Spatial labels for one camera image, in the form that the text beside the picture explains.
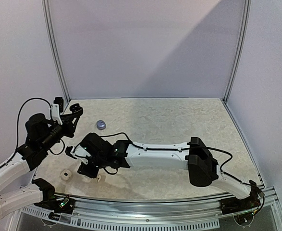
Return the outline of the black earbud charging case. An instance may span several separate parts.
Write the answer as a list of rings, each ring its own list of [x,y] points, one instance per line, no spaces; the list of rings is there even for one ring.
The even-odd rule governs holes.
[[[79,103],[75,103],[69,107],[69,110],[74,114],[78,113],[79,111],[82,111],[82,107],[80,106]]]

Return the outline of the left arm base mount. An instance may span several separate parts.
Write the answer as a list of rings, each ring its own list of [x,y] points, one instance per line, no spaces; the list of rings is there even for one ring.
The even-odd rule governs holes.
[[[72,214],[76,200],[70,196],[53,196],[53,198],[34,203],[35,206],[48,209],[54,213]]]

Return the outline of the white earbud charging case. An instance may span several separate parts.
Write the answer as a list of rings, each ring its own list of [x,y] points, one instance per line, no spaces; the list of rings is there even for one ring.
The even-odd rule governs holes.
[[[68,181],[72,176],[72,172],[68,169],[65,169],[64,171],[61,172],[60,178],[63,181]]]

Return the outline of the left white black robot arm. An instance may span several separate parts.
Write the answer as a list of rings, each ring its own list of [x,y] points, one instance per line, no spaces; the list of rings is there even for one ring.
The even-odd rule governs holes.
[[[18,190],[8,193],[1,191],[17,178],[33,171],[48,156],[48,151],[63,137],[73,138],[77,123],[83,114],[78,104],[70,114],[58,112],[50,120],[43,113],[29,118],[25,124],[26,141],[0,165],[0,220],[20,208],[36,204],[55,212],[72,213],[73,205],[65,198],[55,195],[55,188],[39,178]]]

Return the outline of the purple earbud charging case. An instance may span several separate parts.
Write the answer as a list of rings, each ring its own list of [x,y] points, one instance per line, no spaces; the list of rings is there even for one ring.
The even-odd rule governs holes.
[[[106,123],[103,120],[98,120],[96,122],[96,127],[98,130],[104,130],[106,128]]]

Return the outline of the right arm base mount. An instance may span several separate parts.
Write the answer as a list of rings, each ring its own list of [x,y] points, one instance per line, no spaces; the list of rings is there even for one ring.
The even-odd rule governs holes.
[[[255,209],[251,212],[251,215],[257,214],[264,206],[265,194],[264,192],[260,193],[251,193],[245,199],[237,199],[236,197],[231,197],[227,199],[220,200],[220,208],[223,215],[243,212],[246,210]]]

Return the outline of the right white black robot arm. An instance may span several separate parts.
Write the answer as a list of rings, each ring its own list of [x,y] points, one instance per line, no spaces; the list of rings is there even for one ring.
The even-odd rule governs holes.
[[[261,195],[257,184],[250,180],[243,182],[230,173],[213,157],[211,151],[199,137],[189,142],[171,145],[145,144],[130,139],[109,143],[96,133],[87,134],[70,151],[72,157],[80,159],[82,164],[78,172],[89,178],[96,178],[100,169],[111,167],[168,167],[188,172],[191,185],[199,188],[213,186],[231,193],[236,198],[235,205],[240,210],[247,209],[254,197]]]

